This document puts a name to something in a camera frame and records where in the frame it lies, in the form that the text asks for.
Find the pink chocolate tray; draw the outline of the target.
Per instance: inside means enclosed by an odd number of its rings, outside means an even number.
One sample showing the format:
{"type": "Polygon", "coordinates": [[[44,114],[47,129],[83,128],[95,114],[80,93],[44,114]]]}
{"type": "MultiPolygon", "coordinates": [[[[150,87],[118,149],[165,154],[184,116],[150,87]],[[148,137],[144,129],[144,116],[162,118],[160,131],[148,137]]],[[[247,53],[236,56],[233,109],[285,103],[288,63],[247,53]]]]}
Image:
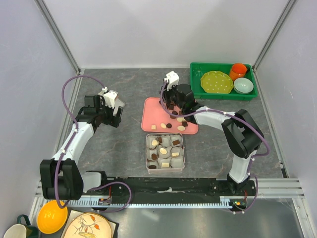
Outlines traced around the pink chocolate tray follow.
{"type": "Polygon", "coordinates": [[[194,135],[198,132],[199,127],[196,124],[188,123],[184,131],[179,131],[178,126],[182,126],[180,120],[172,119],[159,103],[159,98],[149,97],[144,102],[141,129],[146,132],[162,132],[162,133],[182,133],[194,135]],[[162,128],[161,123],[167,125],[172,124],[172,128],[162,128]],[[156,125],[156,130],[151,129],[151,125],[156,125]]]}

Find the pink square chocolate tin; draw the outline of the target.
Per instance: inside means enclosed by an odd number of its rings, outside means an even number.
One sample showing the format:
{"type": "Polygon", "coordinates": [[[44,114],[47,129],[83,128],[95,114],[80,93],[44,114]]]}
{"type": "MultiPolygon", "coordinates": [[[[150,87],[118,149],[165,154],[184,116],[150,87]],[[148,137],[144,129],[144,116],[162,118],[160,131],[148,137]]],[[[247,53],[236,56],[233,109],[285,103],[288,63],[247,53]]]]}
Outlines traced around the pink square chocolate tin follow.
{"type": "Polygon", "coordinates": [[[145,152],[145,165],[150,174],[181,172],[185,168],[184,143],[180,133],[148,134],[145,152]]]}

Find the silver tin lid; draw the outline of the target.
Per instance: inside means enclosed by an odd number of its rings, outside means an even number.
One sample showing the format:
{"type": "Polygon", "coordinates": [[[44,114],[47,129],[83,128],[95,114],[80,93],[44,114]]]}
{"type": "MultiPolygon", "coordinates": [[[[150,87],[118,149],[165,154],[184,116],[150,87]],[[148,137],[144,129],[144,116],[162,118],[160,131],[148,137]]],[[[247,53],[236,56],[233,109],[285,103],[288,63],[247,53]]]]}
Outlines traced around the silver tin lid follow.
{"type": "Polygon", "coordinates": [[[119,95],[115,101],[115,108],[118,108],[119,106],[122,106],[124,107],[125,106],[125,103],[119,98],[119,95]]]}

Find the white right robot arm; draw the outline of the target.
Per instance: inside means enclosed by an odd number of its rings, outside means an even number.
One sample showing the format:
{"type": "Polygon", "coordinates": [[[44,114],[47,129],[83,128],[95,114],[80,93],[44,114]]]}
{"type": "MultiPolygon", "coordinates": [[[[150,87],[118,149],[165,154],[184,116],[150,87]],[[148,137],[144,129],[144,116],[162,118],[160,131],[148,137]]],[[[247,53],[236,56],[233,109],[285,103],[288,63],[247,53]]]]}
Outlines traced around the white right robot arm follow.
{"type": "Polygon", "coordinates": [[[201,105],[194,98],[190,85],[173,85],[165,82],[160,91],[160,103],[166,113],[184,118],[188,123],[205,125],[223,131],[234,157],[228,174],[227,189],[238,195],[245,189],[250,177],[250,167],[257,150],[263,143],[267,155],[269,145],[263,133],[246,110],[224,112],[201,105]]]}

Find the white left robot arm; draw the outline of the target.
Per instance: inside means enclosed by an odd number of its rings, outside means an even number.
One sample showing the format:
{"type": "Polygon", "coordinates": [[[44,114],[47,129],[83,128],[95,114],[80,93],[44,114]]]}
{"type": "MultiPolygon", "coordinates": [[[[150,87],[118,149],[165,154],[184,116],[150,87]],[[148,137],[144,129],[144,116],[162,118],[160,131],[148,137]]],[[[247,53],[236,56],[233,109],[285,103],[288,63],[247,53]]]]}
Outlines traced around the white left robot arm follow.
{"type": "Polygon", "coordinates": [[[102,179],[103,172],[80,173],[77,163],[87,142],[101,124],[118,127],[124,103],[117,92],[110,90],[94,96],[85,96],[84,106],[76,116],[71,133],[58,152],[40,163],[42,193],[45,199],[78,200],[92,189],[96,194],[107,193],[109,184],[102,179]]]}

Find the white heart chocolate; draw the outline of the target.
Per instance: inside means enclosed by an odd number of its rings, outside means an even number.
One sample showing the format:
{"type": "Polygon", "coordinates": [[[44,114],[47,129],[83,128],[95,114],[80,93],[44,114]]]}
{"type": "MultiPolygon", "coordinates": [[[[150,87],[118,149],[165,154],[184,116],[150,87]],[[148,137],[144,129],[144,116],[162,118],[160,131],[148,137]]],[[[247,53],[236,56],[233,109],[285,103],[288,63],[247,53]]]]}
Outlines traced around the white heart chocolate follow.
{"type": "Polygon", "coordinates": [[[154,139],[154,140],[152,140],[151,145],[152,145],[152,146],[157,146],[157,145],[158,145],[158,141],[157,141],[157,140],[155,140],[155,139],[154,139]]]}

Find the brown rectangular chocolate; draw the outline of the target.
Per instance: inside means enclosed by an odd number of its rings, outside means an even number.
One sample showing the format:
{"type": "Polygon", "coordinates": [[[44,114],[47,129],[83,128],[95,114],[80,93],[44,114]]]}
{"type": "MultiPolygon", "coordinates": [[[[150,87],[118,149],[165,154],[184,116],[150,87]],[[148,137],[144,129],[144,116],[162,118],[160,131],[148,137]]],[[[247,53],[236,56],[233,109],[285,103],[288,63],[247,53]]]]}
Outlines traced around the brown rectangular chocolate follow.
{"type": "Polygon", "coordinates": [[[180,144],[180,141],[179,141],[179,140],[174,140],[174,141],[172,142],[172,144],[173,144],[173,146],[176,146],[176,145],[180,144]]]}

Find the green plastic bin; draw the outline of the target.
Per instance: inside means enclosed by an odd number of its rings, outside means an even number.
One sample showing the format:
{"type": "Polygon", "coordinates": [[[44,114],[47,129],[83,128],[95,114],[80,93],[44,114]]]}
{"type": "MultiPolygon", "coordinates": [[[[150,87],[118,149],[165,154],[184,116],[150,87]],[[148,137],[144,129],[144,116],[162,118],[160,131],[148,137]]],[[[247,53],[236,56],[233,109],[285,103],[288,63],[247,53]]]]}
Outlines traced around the green plastic bin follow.
{"type": "Polygon", "coordinates": [[[250,101],[258,96],[252,67],[247,64],[244,75],[253,89],[247,94],[234,90],[234,83],[229,77],[232,64],[192,62],[190,64],[190,85],[196,99],[250,101]]]}

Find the yellow-green dotted plate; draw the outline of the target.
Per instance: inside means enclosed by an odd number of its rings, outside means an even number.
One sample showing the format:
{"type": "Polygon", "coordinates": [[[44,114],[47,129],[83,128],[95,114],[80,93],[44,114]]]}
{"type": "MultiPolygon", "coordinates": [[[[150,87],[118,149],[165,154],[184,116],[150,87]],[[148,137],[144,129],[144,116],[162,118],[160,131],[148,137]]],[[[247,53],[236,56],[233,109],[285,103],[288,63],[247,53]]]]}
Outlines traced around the yellow-green dotted plate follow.
{"type": "Polygon", "coordinates": [[[209,94],[229,94],[233,90],[233,81],[221,71],[209,71],[201,77],[201,87],[209,94]]]}

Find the orange cup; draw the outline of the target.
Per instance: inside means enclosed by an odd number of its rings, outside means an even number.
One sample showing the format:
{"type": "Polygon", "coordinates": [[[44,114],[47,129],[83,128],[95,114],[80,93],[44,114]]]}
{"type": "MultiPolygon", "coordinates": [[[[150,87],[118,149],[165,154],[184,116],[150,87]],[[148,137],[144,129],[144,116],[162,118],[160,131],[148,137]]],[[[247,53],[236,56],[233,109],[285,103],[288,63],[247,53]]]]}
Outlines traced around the orange cup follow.
{"type": "Polygon", "coordinates": [[[229,72],[229,77],[235,81],[238,78],[244,77],[247,72],[247,67],[242,63],[235,63],[229,72]]]}

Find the pale green bowl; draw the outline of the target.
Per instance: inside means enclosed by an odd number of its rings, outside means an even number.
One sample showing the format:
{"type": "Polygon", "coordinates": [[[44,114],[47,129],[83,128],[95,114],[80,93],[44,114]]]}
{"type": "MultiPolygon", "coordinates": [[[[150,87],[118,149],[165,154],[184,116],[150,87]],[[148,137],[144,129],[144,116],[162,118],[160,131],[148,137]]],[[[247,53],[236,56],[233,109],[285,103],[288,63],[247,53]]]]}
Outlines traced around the pale green bowl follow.
{"type": "Polygon", "coordinates": [[[234,90],[238,94],[249,94],[253,91],[254,85],[252,81],[247,78],[237,78],[233,82],[234,90]]]}

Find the decorated bird plate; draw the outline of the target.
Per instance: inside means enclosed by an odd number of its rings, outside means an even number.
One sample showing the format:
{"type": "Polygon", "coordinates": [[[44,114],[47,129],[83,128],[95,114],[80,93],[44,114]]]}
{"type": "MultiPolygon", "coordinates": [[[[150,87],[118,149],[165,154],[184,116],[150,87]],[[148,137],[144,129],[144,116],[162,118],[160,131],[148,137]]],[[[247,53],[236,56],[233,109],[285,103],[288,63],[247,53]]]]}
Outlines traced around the decorated bird plate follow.
{"type": "Polygon", "coordinates": [[[109,221],[95,213],[83,213],[66,229],[63,238],[111,238],[109,221]]]}

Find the dark green mug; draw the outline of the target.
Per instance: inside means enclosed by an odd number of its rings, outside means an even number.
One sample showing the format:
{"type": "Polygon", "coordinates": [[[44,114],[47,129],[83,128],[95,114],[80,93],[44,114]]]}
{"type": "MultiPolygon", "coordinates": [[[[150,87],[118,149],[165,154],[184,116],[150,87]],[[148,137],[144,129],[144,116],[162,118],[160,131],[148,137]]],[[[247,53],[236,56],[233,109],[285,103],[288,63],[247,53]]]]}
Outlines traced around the dark green mug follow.
{"type": "Polygon", "coordinates": [[[17,224],[19,228],[19,238],[37,238],[39,230],[31,225],[27,215],[19,215],[17,217],[17,224]]]}

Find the white mug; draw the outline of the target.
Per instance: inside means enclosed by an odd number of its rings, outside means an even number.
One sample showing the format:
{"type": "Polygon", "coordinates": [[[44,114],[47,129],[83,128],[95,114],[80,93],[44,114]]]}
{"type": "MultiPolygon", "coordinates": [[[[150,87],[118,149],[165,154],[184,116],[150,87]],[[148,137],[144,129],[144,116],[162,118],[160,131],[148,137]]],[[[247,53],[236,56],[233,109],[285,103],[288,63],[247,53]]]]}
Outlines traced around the white mug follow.
{"type": "Polygon", "coordinates": [[[12,225],[5,233],[4,238],[26,238],[27,229],[22,224],[12,225]]]}

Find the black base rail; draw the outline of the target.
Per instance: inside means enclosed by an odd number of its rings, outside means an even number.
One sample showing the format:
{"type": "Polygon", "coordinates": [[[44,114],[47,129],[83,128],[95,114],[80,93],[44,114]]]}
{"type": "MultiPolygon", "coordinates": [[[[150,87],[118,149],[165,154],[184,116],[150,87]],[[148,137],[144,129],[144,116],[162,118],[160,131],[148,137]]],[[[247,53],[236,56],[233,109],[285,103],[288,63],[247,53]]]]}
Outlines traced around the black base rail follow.
{"type": "Polygon", "coordinates": [[[253,180],[241,188],[216,178],[107,177],[104,181],[110,182],[123,182],[130,187],[131,205],[219,203],[221,196],[250,198],[256,194],[253,180]]]}

